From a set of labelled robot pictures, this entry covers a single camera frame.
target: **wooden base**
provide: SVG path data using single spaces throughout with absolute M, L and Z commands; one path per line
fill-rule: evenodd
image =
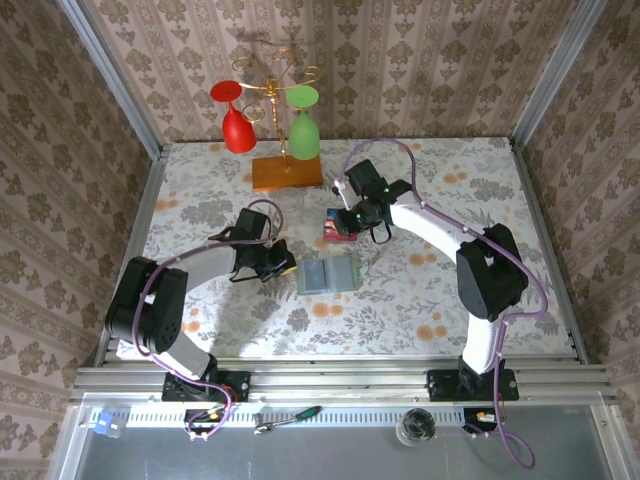
M 311 160 L 296 160 L 287 155 L 289 170 L 285 171 L 282 156 L 253 159 L 253 191 L 270 192 L 287 187 L 322 185 L 320 156 Z

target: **floral wallpaper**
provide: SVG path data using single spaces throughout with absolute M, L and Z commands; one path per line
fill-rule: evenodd
M 0 479 L 39 479 L 149 160 L 55 2 L 0 2 L 0 58 Z
M 508 136 L 576 1 L 83 0 L 165 143 L 219 140 L 218 81 L 324 72 L 312 109 L 322 138 Z M 240 103 L 255 97 L 248 92 Z M 282 112 L 286 121 L 290 112 Z M 259 138 L 276 138 L 267 115 Z
M 640 453 L 640 3 L 609 0 L 526 146 L 593 359 Z

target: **red wine glass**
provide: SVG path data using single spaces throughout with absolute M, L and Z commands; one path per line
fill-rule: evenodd
M 229 111 L 222 121 L 222 135 L 225 145 L 233 153 L 247 153 L 256 146 L 256 134 L 251 122 L 233 106 L 233 101 L 241 94 L 242 87 L 233 80 L 216 83 L 211 89 L 211 98 L 229 104 Z

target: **floral tablecloth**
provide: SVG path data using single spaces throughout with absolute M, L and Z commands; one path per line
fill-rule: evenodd
M 362 234 L 353 244 L 327 244 L 323 222 L 328 207 L 340 207 L 330 190 L 357 140 L 322 142 L 325 184 L 286 189 L 265 196 L 281 206 L 281 233 L 298 261 L 354 254 L 363 285 L 355 292 L 298 296 L 295 275 L 265 284 L 232 284 L 217 278 L 192 290 L 185 300 L 183 330 L 216 356 L 375 354 L 458 355 L 466 341 L 467 313 L 456 288 L 454 264 L 406 231 L 375 245 Z M 542 280 L 549 313 L 522 319 L 509 328 L 506 352 L 572 352 L 556 294 L 540 250 L 514 158 L 506 139 L 407 140 L 418 161 L 418 187 L 442 210 L 481 229 L 502 222 L 513 232 L 524 261 Z M 144 255 L 166 258 L 198 246 L 232 225 L 238 212 L 261 195 L 252 192 L 251 158 L 277 155 L 277 142 L 259 142 L 246 155 L 221 143 L 174 145 L 168 159 Z M 409 179 L 406 152 L 373 144 L 370 158 L 387 180 Z M 531 287 L 520 307 L 533 310 Z M 121 343 L 118 355 L 135 358 Z

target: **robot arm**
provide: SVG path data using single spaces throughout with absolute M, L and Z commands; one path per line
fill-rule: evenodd
M 215 358 L 198 348 L 182 331 L 186 294 L 212 278 L 234 273 L 232 282 L 259 278 L 266 282 L 296 267 L 284 240 L 270 247 L 256 244 L 269 221 L 262 213 L 243 208 L 236 225 L 208 239 L 218 243 L 199 255 L 178 260 L 155 280 L 140 316 L 138 342 L 172 370 L 193 380 L 215 374 Z M 243 241 L 252 244 L 239 244 Z M 134 312 L 141 292 L 158 263 L 143 257 L 132 259 L 122 276 L 107 312 L 110 334 L 133 343 Z M 243 268 L 255 275 L 237 279 Z
M 349 235 L 366 230 L 376 243 L 391 237 L 390 225 L 408 230 L 445 253 L 454 263 L 458 294 L 469 311 L 467 344 L 462 352 L 459 377 L 469 391 L 486 390 L 493 368 L 499 322 L 507 307 L 520 301 L 528 279 L 508 259 L 465 232 L 422 208 L 411 185 L 398 180 L 388 184 L 369 160 L 346 172 L 347 183 L 336 181 L 334 192 L 346 208 L 338 211 L 336 228 Z M 384 224 L 389 238 L 378 242 L 374 227 Z M 511 232 L 501 224 L 485 229 L 485 235 L 519 258 Z
M 471 236 L 453 231 L 450 225 L 423 210 L 412 192 L 400 195 L 390 206 L 390 210 L 393 225 L 415 233 L 431 243 L 453 263 L 456 263 L 456 252 L 460 250 L 460 246 L 473 241 Z M 498 326 L 498 322 L 490 322 L 469 313 L 467 344 L 462 351 L 462 360 L 478 375 L 493 367 Z

